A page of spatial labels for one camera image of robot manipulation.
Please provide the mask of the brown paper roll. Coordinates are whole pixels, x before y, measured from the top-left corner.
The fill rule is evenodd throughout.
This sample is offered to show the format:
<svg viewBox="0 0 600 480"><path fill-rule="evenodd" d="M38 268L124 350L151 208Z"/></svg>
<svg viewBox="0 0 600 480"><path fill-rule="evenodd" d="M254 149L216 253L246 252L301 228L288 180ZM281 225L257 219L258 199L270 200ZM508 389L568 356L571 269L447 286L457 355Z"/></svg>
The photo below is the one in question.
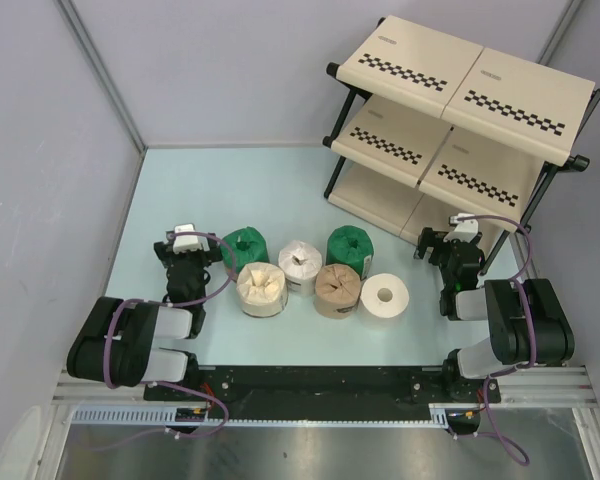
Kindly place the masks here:
<svg viewBox="0 0 600 480"><path fill-rule="evenodd" d="M360 292L360 276L351 267L326 265L316 277L314 307L326 318L344 319L355 312Z"/></svg>

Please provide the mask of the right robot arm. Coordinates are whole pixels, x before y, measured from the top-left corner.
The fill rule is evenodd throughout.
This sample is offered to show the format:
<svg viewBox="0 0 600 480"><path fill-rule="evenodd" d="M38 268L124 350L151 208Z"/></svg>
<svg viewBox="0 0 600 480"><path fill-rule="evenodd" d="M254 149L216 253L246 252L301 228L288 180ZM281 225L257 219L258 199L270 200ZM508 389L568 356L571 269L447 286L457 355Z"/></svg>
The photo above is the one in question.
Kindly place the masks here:
<svg viewBox="0 0 600 480"><path fill-rule="evenodd" d="M575 337L547 279L486 280L482 234L473 220L452 231L422 229L414 257L438 267L443 287L440 313L450 321L485 321L486 339L449 353L439 374L445 396L457 402L480 400L493 373L513 373L537 364L555 366L572 358Z"/></svg>

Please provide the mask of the green roll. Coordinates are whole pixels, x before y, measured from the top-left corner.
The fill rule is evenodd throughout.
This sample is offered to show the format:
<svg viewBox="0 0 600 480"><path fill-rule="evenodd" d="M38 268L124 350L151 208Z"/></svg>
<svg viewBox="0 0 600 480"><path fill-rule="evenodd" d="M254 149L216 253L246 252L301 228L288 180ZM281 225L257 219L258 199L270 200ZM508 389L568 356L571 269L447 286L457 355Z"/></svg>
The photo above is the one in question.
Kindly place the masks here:
<svg viewBox="0 0 600 480"><path fill-rule="evenodd" d="M269 254L264 236L254 227L247 226L235 230L223 238L234 252L236 265L233 278L236 279L245 265L254 262L269 262Z"/></svg>
<svg viewBox="0 0 600 480"><path fill-rule="evenodd" d="M327 240L326 265L349 266L365 280L374 257L374 246L367 232L359 227L344 225L336 228Z"/></svg>

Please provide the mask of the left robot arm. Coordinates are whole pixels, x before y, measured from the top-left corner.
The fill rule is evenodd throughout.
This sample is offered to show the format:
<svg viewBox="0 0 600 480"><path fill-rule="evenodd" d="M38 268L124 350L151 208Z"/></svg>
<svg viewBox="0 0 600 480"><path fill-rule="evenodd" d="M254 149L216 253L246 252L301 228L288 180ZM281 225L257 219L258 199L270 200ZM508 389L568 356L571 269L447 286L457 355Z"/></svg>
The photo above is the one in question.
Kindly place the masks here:
<svg viewBox="0 0 600 480"><path fill-rule="evenodd" d="M165 268L166 294L160 301L99 297L69 350L66 370L114 388L166 381L171 393L187 400L201 387L200 374L189 368L192 356L154 341L193 339L201 332L208 268L222 260L221 247L215 234L198 234L185 224L153 248Z"/></svg>

